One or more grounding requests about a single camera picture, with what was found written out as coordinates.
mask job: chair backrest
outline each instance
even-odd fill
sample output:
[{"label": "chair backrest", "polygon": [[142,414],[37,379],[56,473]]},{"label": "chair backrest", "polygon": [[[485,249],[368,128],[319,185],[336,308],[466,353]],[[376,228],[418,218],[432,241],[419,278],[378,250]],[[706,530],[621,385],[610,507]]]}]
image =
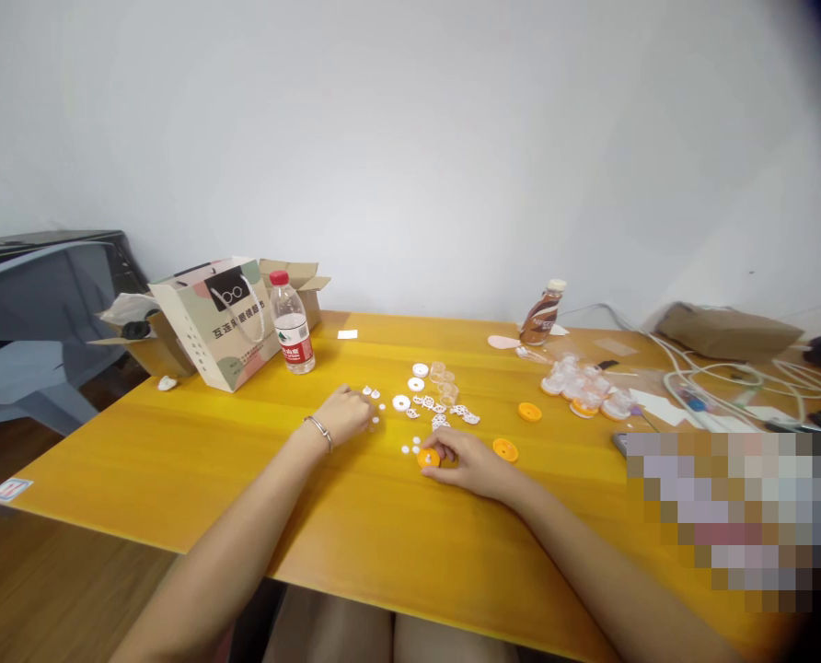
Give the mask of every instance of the chair backrest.
[{"label": "chair backrest", "polygon": [[111,337],[95,316],[114,298],[107,249],[102,242],[73,242],[1,262],[0,341]]}]

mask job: wooden table surface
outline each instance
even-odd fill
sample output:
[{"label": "wooden table surface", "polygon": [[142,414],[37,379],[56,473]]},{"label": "wooden table surface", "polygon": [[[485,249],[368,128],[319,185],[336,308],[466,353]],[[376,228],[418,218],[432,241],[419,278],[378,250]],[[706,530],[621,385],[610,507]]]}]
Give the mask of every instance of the wooden table surface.
[{"label": "wooden table surface", "polygon": [[[337,340],[341,329],[357,329],[358,339]],[[610,436],[653,429],[640,417],[617,424],[575,416],[564,399],[539,389],[547,366],[491,348],[491,334],[513,336],[515,326],[325,311],[312,334],[312,373],[290,374],[277,355],[235,394],[205,386],[198,375],[163,393],[151,378],[21,471],[17,477],[34,484],[11,506],[185,553],[339,384],[370,385],[387,405],[380,423],[313,473],[268,575],[567,657],[616,660],[513,513],[423,478],[413,455],[401,453],[414,436],[430,433],[432,416],[423,410],[411,420],[392,408],[392,397],[413,395],[412,364],[440,360],[456,374],[460,402],[481,418],[472,426],[449,415],[452,426],[488,444],[512,440],[517,467],[745,655],[771,656],[786,616],[746,611],[744,593],[712,591],[708,570],[694,568],[692,547],[676,545],[670,526],[629,516],[626,463]],[[664,352],[633,332],[572,330],[548,348],[619,359],[593,343],[605,338],[638,350],[614,370],[669,368]],[[424,393],[434,395],[428,380],[427,387]],[[792,412],[789,398],[758,398]],[[521,419],[521,401],[538,405],[542,420]]]}]

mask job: white wall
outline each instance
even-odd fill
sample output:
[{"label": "white wall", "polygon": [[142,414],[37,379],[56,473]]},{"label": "white wall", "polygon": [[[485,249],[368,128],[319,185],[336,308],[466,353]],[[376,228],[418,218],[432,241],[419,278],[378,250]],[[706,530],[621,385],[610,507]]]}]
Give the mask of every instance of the white wall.
[{"label": "white wall", "polygon": [[560,277],[820,333],[821,49],[780,7],[0,0],[0,229],[320,261],[329,308],[515,320]]}]

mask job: silver bracelet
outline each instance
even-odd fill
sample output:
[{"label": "silver bracelet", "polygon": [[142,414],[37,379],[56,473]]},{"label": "silver bracelet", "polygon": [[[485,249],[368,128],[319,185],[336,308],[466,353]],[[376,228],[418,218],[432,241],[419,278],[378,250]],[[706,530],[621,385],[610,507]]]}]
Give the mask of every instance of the silver bracelet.
[{"label": "silver bracelet", "polygon": [[303,420],[304,421],[311,421],[313,424],[316,425],[316,428],[318,429],[318,431],[325,437],[325,439],[328,440],[328,453],[333,451],[334,450],[334,441],[330,438],[330,433],[328,432],[328,429],[325,428],[322,424],[320,424],[315,417],[312,417],[312,416],[304,417]]}]

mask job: person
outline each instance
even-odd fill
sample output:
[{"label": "person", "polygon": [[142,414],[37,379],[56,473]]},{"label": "person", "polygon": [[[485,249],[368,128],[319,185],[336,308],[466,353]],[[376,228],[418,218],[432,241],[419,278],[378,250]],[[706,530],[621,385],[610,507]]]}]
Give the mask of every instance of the person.
[{"label": "person", "polygon": [[[346,444],[373,414],[370,400],[346,385],[329,396],[176,563],[111,661],[213,660],[262,580],[310,472],[330,444]],[[686,661],[739,660],[681,601],[475,436],[440,427],[422,447],[456,464],[423,468],[425,476],[502,502],[525,521],[621,658],[659,663],[683,652]],[[513,661],[517,654],[506,643],[406,615],[393,627],[379,608],[290,587],[265,663],[341,660]]]}]

